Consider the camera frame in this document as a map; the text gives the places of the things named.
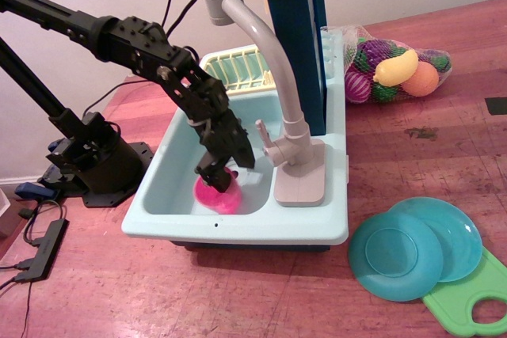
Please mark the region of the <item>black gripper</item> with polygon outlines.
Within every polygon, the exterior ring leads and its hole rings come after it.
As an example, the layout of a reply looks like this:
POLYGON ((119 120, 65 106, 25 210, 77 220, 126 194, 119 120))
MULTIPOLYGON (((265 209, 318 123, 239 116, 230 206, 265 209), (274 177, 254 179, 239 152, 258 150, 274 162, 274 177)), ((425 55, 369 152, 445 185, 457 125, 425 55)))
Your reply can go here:
POLYGON ((217 192, 224 193, 231 186, 231 175, 226 171, 230 158, 241 168, 253 168, 255 157, 246 130, 235 114, 229 110, 216 118, 188 119, 197 133, 200 145, 208 154, 199 160, 194 172, 217 192))

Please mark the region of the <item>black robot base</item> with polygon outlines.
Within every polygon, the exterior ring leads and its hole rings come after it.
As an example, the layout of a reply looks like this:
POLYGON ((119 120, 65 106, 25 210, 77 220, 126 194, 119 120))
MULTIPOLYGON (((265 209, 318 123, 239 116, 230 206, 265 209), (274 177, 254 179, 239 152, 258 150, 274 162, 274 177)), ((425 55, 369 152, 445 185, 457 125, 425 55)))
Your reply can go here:
POLYGON ((88 208, 116 207, 136 192, 154 157, 145 142, 126 142, 99 112, 81 120, 66 108, 49 121, 64 138, 51 147, 40 184, 88 208))

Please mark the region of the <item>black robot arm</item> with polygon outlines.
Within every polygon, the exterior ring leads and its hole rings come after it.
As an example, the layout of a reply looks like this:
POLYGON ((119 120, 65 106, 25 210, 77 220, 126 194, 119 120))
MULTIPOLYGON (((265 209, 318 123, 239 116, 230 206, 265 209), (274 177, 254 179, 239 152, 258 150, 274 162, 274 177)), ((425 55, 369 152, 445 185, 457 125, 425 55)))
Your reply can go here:
MULTIPOLYGON (((254 167, 248 134, 230 109, 223 83, 202 70, 189 51, 171 45, 160 25, 137 17, 94 17, 48 0, 1 0, 1 9, 62 33, 104 63, 159 84, 198 134, 206 151, 195 171, 217 191, 230 186, 229 161, 254 167)), ((6 44, 1 46, 1 65, 62 132, 62 143, 48 155, 61 173, 74 175, 80 188, 96 194, 139 183, 141 158, 119 128, 97 112, 78 118, 6 44)))

